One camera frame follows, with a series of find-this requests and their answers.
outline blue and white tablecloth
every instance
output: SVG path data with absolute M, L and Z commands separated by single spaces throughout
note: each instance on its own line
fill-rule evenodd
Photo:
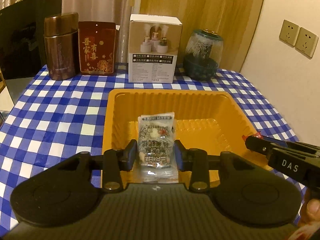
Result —
M 108 93 L 114 88 L 227 91 L 261 134 L 298 140 L 269 101 L 234 71 L 220 69 L 217 79 L 207 83 L 177 68 L 173 84 L 140 84 L 128 83 L 126 66 L 118 66 L 114 76 L 78 75 L 64 81 L 51 80 L 43 67 L 0 129 L 0 236 L 17 224 L 9 203 L 16 185 L 77 152 L 102 153 Z M 100 186 L 99 172 L 92 183 Z M 294 183 L 304 194 L 305 187 Z

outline clear plastic packet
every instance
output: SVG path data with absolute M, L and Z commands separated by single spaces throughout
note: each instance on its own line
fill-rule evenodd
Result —
M 174 113 L 138 118 L 139 173 L 141 182 L 177 183 L 174 155 Z

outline yellow plastic tray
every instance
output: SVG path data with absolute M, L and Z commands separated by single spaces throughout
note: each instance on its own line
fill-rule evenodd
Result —
M 209 155 L 231 151 L 270 170 L 265 156 L 245 147 L 242 136 L 256 133 L 251 122 L 227 92 L 194 90 L 114 89 L 109 93 L 102 152 L 124 149 L 138 139 L 138 116 L 174 112 L 176 139 L 188 148 Z M 121 174 L 124 184 L 134 182 L 130 172 Z M 179 181 L 189 185 L 190 172 L 180 172 Z M 210 171 L 212 185 L 219 180 Z

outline brown thermos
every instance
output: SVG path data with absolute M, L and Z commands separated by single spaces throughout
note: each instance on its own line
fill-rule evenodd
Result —
M 78 13 L 44 19 L 44 44 L 49 76 L 54 80 L 74 77 L 80 71 Z

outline electrical outlet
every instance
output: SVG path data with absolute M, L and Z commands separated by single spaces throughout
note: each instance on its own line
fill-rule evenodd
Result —
M 288 44 L 294 46 L 297 41 L 298 33 L 300 27 L 287 20 L 283 21 L 279 39 L 287 42 Z
M 301 27 L 295 47 L 307 56 L 313 57 L 318 40 L 317 35 Z

